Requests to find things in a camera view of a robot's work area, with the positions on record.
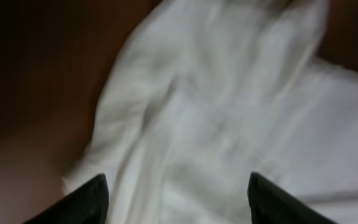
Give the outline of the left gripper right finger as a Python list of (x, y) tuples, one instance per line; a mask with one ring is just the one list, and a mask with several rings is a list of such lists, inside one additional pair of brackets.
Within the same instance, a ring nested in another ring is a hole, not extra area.
[(250, 174), (252, 224), (334, 224), (257, 172)]

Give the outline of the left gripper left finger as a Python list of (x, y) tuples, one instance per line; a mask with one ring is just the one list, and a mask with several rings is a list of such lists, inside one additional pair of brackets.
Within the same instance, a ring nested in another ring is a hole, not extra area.
[(109, 191), (104, 174), (98, 174), (24, 224), (105, 224)]

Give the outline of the white printed t-shirt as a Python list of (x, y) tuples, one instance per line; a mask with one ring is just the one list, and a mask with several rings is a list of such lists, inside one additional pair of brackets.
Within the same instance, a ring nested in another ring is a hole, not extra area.
[(358, 223), (358, 73), (318, 60), (326, 1), (164, 1), (114, 64), (65, 177), (106, 176), (108, 223), (250, 223), (256, 171)]

